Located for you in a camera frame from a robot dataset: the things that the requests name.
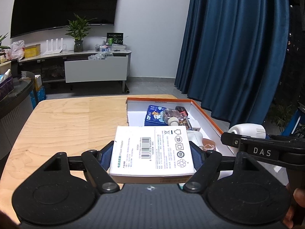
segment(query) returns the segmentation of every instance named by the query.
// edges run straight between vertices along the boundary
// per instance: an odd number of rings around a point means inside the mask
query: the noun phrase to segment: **black handle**
[[[293,224],[302,225],[305,218],[305,208],[302,208],[297,204],[297,202],[294,200],[293,193],[297,188],[305,188],[305,172],[290,169],[286,169],[286,172],[289,180],[290,193],[292,196],[291,205],[295,209],[295,213],[292,219]]]

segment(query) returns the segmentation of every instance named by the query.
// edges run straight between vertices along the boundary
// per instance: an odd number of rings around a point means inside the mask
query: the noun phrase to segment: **tv cabinet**
[[[101,60],[88,60],[96,51],[63,51],[58,54],[38,55],[19,61],[23,70],[42,75],[42,83],[120,81],[122,92],[129,93],[126,79],[129,75],[131,51],[114,52],[113,57]],[[59,71],[59,76],[51,76],[51,70]]]

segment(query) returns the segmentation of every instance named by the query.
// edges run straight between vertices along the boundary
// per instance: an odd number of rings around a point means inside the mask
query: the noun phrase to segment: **recycling symbol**
[[[177,161],[177,165],[183,168],[186,166],[186,161],[184,159],[180,159]]]

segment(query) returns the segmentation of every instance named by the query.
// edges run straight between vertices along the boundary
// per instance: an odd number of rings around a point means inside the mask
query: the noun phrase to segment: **baseboard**
[[[128,82],[161,82],[174,83],[175,78],[168,77],[127,77]]]

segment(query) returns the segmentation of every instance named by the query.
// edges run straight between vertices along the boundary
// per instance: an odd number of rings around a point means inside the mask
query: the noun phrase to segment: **white wall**
[[[115,27],[95,26],[84,39],[84,49],[93,50],[107,32],[122,32],[124,43],[132,50],[133,77],[176,77],[190,0],[118,0]],[[10,31],[14,0],[0,0],[0,35]],[[24,39],[26,45],[64,37],[64,49],[72,50],[73,39],[65,29],[45,30],[13,39],[3,45]]]

